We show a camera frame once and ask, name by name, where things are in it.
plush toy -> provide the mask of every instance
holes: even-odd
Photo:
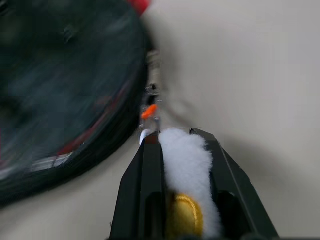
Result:
[[[166,238],[185,235],[218,238],[222,227],[211,194],[210,171],[213,158],[205,140],[177,128],[159,135],[165,180],[170,191],[167,200]]]

white fur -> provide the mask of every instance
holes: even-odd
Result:
[[[198,135],[170,128],[162,131],[159,142],[168,188],[190,196],[199,204],[203,214],[202,237],[220,237],[220,215],[212,199],[210,185],[213,159],[205,150],[206,141]]]

red object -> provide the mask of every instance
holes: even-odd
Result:
[[[149,0],[127,0],[141,16],[149,6]]]

